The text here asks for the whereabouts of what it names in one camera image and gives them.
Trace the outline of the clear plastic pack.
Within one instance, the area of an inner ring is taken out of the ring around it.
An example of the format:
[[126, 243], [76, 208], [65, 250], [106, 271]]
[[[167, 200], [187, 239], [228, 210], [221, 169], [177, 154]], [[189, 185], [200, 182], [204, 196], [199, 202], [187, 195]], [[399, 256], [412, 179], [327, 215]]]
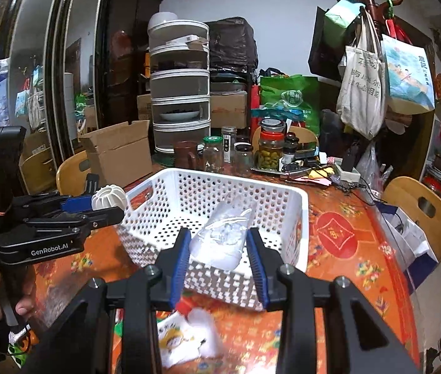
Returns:
[[190, 243], [193, 259], [212, 268], [234, 270], [242, 259], [255, 209], [255, 202], [241, 195], [219, 202]]

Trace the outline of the right wooden chair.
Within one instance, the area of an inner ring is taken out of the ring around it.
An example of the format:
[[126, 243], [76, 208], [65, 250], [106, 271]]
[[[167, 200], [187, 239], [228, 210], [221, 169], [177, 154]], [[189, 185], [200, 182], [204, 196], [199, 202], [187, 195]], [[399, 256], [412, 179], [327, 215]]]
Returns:
[[422, 228], [441, 262], [441, 198], [421, 182], [409, 176], [398, 176], [384, 189], [382, 199], [400, 207]]

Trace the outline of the blue illustrated paper bag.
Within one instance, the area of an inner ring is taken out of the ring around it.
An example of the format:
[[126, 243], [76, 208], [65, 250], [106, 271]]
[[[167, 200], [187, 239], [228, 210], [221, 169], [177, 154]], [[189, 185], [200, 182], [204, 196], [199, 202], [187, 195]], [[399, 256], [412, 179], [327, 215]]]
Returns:
[[381, 40], [386, 63], [386, 101], [393, 112], [417, 115], [435, 109], [426, 51], [387, 35]]

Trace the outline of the left wooden chair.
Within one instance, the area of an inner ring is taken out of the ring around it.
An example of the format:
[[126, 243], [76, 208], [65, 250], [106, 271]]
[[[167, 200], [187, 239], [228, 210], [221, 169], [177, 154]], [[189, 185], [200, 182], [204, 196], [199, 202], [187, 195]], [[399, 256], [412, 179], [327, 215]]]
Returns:
[[85, 181], [91, 172], [85, 150], [66, 159], [57, 169], [55, 182], [61, 195], [77, 197], [85, 190]]

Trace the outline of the green lid glass jar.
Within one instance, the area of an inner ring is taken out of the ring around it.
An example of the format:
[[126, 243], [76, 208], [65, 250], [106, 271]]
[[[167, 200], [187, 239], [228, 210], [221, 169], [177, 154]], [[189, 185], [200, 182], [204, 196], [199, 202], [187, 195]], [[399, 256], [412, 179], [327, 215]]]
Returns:
[[219, 136], [204, 137], [204, 170], [219, 173], [223, 167], [223, 139]]

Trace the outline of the black plastic covered box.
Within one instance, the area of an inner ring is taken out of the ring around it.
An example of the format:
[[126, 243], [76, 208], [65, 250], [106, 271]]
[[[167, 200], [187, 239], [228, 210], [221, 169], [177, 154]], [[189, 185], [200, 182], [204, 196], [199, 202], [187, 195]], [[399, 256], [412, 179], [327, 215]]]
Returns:
[[215, 71], [252, 74], [258, 68], [254, 30], [243, 17], [207, 22], [209, 64]]

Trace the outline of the black lid empty jar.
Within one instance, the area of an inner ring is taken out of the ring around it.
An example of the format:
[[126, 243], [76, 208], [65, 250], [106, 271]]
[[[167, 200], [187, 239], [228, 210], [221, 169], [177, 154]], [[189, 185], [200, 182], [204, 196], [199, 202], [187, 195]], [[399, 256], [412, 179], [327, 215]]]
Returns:
[[235, 170], [237, 176], [249, 176], [253, 163], [253, 147], [249, 143], [235, 144]]

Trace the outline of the brown plastic mug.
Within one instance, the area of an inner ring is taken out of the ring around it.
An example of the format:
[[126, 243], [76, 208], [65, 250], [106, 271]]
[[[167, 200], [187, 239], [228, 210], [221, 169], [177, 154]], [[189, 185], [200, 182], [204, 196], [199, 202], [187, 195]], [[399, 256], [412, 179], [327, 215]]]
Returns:
[[199, 155], [199, 144], [193, 141], [179, 141], [173, 145], [174, 167], [187, 170], [201, 170], [203, 161]]

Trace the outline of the white ribbed round ball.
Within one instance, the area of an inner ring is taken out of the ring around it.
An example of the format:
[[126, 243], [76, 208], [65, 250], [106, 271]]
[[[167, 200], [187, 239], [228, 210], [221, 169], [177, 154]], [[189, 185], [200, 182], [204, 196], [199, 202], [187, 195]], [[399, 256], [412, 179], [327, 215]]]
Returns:
[[118, 207], [125, 210], [128, 206], [124, 190], [114, 184], [100, 188], [91, 199], [92, 210]]

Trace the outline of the white perforated plastic basket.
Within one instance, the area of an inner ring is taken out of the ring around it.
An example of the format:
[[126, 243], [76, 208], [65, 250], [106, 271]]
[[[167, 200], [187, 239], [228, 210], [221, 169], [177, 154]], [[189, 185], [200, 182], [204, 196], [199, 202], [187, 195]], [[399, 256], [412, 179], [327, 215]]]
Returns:
[[267, 248], [306, 270], [309, 210], [309, 197], [300, 188], [170, 168], [127, 193], [117, 232], [131, 260], [144, 267], [173, 247], [179, 231], [187, 228], [193, 240], [186, 288], [260, 311], [247, 255], [248, 230], [256, 228]]

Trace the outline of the red lid olive jar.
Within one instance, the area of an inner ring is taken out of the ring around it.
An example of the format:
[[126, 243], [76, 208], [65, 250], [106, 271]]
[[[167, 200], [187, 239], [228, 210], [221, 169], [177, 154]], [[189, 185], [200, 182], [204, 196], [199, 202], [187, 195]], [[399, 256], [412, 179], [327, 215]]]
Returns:
[[262, 170], [280, 170], [285, 142], [285, 123], [278, 119], [265, 118], [260, 122], [257, 167]]

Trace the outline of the beige canvas tote bag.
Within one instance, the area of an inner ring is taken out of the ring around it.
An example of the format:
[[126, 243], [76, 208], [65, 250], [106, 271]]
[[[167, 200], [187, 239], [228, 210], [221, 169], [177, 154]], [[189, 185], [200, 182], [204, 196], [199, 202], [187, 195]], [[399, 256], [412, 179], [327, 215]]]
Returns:
[[371, 140], [383, 126], [387, 110], [385, 62], [371, 15], [363, 8], [359, 18], [356, 38], [339, 64], [342, 80], [336, 110], [343, 124]]

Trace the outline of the brown cardboard box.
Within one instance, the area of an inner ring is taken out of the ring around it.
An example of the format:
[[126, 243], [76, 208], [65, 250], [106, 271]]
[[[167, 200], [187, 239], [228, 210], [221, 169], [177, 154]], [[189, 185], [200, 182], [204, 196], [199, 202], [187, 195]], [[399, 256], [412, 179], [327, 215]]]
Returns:
[[153, 171], [149, 148], [149, 120], [122, 122], [81, 136], [91, 172], [99, 184], [119, 187], [148, 176]]

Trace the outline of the white stacked drawer tower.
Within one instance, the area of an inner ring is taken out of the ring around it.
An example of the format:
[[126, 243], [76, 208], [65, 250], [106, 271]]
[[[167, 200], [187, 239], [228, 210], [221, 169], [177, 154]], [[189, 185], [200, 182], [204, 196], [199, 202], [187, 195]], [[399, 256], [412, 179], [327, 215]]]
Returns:
[[209, 27], [158, 12], [148, 35], [154, 146], [171, 154], [175, 143], [200, 144], [211, 132]]

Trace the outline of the green shopping bag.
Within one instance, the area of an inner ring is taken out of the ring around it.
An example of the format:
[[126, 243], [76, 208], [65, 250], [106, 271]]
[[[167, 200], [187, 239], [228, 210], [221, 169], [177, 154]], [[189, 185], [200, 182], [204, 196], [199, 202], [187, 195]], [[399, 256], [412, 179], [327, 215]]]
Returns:
[[263, 115], [292, 120], [319, 136], [319, 81], [315, 77], [278, 74], [259, 80]]

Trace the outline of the white printed packet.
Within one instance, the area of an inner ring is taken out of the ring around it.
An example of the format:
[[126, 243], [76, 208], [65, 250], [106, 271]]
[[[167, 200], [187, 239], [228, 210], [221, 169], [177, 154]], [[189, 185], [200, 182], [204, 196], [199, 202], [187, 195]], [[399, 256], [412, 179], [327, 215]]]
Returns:
[[194, 307], [186, 316], [174, 312], [157, 323], [161, 365], [170, 369], [197, 358], [216, 358], [225, 347], [212, 315]]

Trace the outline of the black phone stand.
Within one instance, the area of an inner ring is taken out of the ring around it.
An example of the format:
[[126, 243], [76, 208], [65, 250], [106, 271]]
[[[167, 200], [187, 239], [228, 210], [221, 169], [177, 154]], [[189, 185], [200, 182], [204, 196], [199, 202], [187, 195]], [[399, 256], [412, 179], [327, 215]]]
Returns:
[[88, 173], [84, 183], [84, 196], [92, 196], [96, 194], [99, 189], [99, 176], [98, 174]]

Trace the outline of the white blue paper bag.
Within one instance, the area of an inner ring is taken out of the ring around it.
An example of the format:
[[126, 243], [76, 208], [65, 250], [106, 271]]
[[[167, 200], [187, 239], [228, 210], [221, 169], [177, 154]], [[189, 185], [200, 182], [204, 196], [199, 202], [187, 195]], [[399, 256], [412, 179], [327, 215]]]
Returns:
[[439, 264], [423, 229], [394, 205], [374, 202], [380, 224], [404, 274], [409, 294], [415, 292]]

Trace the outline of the wooden chair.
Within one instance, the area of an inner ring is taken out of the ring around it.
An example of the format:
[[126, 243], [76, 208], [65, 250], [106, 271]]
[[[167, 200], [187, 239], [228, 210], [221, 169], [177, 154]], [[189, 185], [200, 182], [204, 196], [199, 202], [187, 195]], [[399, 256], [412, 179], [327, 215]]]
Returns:
[[57, 169], [55, 182], [61, 195], [77, 197], [85, 190], [85, 181], [91, 172], [85, 150], [66, 159]]
[[441, 262], [441, 198], [421, 182], [409, 176], [398, 176], [384, 189], [382, 199], [400, 207], [422, 228]]

